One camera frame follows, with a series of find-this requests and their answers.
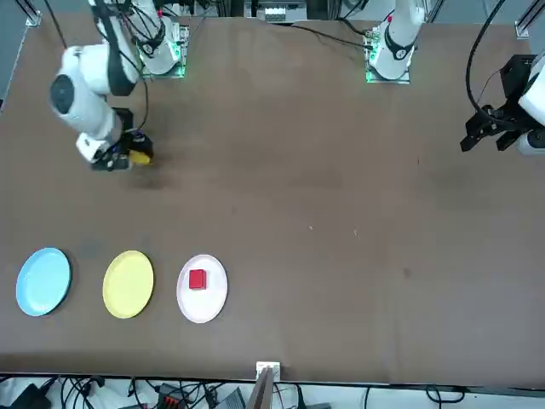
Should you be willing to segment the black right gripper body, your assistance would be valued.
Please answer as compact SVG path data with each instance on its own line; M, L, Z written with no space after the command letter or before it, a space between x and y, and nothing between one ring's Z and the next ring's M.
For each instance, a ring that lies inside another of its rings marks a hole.
M129 148L133 133L134 114L128 108L114 108L114 128L112 133L97 148L91 161L91 170L128 170L131 167Z

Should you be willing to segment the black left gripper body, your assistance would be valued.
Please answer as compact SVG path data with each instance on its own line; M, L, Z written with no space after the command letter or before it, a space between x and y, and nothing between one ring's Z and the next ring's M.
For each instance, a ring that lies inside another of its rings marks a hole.
M535 55L514 55L500 70L505 103L499 108L483 107L495 120L487 120L494 131L522 130L530 128L536 121L519 105L530 77Z

